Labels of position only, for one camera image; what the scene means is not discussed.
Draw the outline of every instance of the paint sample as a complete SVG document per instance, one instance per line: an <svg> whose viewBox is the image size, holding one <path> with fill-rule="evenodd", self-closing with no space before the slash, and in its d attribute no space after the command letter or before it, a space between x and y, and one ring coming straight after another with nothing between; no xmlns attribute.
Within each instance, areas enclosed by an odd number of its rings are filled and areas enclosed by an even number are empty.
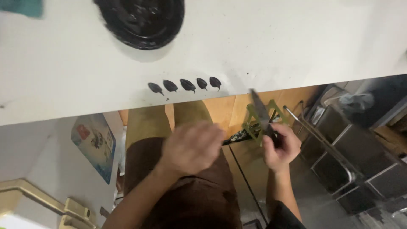
<svg viewBox="0 0 407 229"><path fill-rule="evenodd" d="M210 77L209 78L209 83L210 83L210 85L212 86L212 87L214 87L214 88L219 88L219 90L221 89L221 82L217 79L217 78L215 78L215 77Z"/></svg>
<svg viewBox="0 0 407 229"><path fill-rule="evenodd" d="M196 87L189 81L186 79L180 79L179 80L181 82L181 86L185 89L185 90L191 90L195 93L195 89Z"/></svg>
<svg viewBox="0 0 407 229"><path fill-rule="evenodd" d="M161 93L163 96L164 94L162 93L162 89L160 86L158 86L155 83L149 83L149 88L154 92L154 93Z"/></svg>
<svg viewBox="0 0 407 229"><path fill-rule="evenodd" d="M177 92L178 87L175 85L175 83L169 81L169 80L164 80L162 82L164 84L165 89L167 89L169 92L175 91Z"/></svg>
<svg viewBox="0 0 407 229"><path fill-rule="evenodd" d="M207 90L207 89L206 89L206 86L207 86L208 84L206 83L205 80L203 80L203 79L201 79L201 78L197 78L197 84L198 84L198 86L199 86L201 89Z"/></svg>

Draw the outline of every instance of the person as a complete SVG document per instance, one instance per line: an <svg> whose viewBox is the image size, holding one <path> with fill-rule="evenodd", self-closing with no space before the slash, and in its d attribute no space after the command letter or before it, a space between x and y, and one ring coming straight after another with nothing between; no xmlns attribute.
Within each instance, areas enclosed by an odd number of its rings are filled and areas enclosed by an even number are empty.
<svg viewBox="0 0 407 229"><path fill-rule="evenodd" d="M164 106L129 111L124 198L103 229L242 228L232 174L221 146L225 132L203 101L174 104L171 132ZM282 147L263 137L270 168L267 228L304 228L290 181L289 163L301 141L285 125L271 124Z"/></svg>

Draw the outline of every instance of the blue poster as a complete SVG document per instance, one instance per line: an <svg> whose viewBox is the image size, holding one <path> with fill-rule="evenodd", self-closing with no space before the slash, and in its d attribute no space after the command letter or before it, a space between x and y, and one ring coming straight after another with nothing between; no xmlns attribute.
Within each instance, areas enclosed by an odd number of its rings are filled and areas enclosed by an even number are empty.
<svg viewBox="0 0 407 229"><path fill-rule="evenodd" d="M103 114L79 116L72 128L71 139L106 183L110 184L116 139Z"/></svg>

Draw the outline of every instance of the black glaze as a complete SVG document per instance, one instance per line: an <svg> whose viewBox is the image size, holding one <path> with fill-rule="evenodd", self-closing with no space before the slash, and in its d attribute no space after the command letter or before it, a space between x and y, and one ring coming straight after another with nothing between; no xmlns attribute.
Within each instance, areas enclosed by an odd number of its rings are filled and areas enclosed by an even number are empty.
<svg viewBox="0 0 407 229"><path fill-rule="evenodd" d="M184 0L94 0L106 27L124 44L141 50L171 42L184 20Z"/></svg>
<svg viewBox="0 0 407 229"><path fill-rule="evenodd" d="M211 85L212 87L214 87L214 88L219 88L219 90L221 89L222 83L221 83L217 78L211 76L211 77L209 78L209 83L210 83L210 85Z"/></svg>
<svg viewBox="0 0 407 229"><path fill-rule="evenodd" d="M197 78L197 84L198 84L198 86L199 86L201 89L207 90L207 89L206 89L206 86L207 86L208 84L206 83L205 80L203 80L203 79L201 79L201 78Z"/></svg>
<svg viewBox="0 0 407 229"><path fill-rule="evenodd" d="M149 83L149 88L154 92L154 93L161 93L163 96L164 94L162 93L162 89L160 86L158 86L155 83Z"/></svg>
<svg viewBox="0 0 407 229"><path fill-rule="evenodd" d="M164 84L165 89L167 89L169 92L175 91L177 92L178 87L175 85L175 83L169 81L169 80L164 80L162 82Z"/></svg>
<svg viewBox="0 0 407 229"><path fill-rule="evenodd" d="M189 81L186 79L180 79L179 80L181 82L181 86L185 89L185 90L191 90L195 93L195 89L196 87Z"/></svg>

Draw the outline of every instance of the black bowl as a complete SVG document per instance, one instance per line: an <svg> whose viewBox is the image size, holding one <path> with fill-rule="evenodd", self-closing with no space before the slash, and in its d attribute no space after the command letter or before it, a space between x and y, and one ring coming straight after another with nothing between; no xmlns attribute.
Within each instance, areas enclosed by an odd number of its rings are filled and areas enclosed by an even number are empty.
<svg viewBox="0 0 407 229"><path fill-rule="evenodd" d="M106 27L133 48L153 50L170 43L184 20L184 0L94 0Z"/></svg>

